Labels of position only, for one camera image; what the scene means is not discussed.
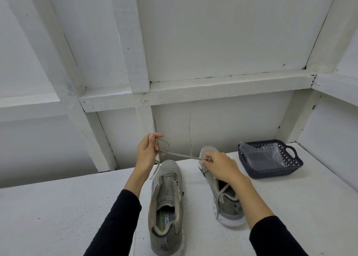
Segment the basket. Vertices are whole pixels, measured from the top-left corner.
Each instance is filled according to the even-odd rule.
[[[302,160],[298,157],[297,152],[294,147],[288,146],[280,140],[266,140],[266,141],[256,141],[256,142],[248,142],[246,144],[251,145],[257,149],[261,148],[264,145],[277,143],[279,145],[280,153],[287,165],[285,168],[273,168],[273,169],[265,169],[265,170],[255,170],[253,169],[248,162],[246,161],[245,155],[240,150],[240,145],[238,145],[239,158],[244,166],[248,175],[253,179],[262,179],[262,178],[270,178],[270,177],[278,177],[285,176],[295,172],[298,168],[303,166]],[[295,157],[293,158],[286,149],[291,149]]]

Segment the white wooden shelf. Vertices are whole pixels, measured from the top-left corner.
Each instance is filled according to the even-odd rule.
[[[255,188],[309,255],[354,255],[358,194],[298,144],[304,166],[295,173],[253,180]],[[229,156],[238,160],[238,154]],[[178,162],[184,179],[186,255],[255,255],[249,229],[220,225],[196,160]],[[133,169],[0,189],[0,247],[5,255],[82,255]],[[150,255],[143,186],[131,255]]]

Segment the gray sneaker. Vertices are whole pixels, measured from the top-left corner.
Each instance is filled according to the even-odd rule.
[[[152,182],[152,197],[148,213],[150,245],[159,256],[181,255],[184,250],[183,180],[178,164],[162,163]]]
[[[205,153],[207,151],[218,150],[211,146],[205,146],[200,152],[200,159],[206,159]],[[241,202],[231,186],[215,178],[206,167],[200,166],[199,169],[206,177],[213,192],[213,209],[216,219],[222,225],[230,228],[236,228],[245,224],[246,218]]]

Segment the black sleeve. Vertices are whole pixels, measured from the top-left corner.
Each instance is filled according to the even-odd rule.
[[[277,216],[265,217],[257,222],[249,239],[257,256],[308,256]]]
[[[137,196],[122,190],[84,256],[128,255],[141,209]]]

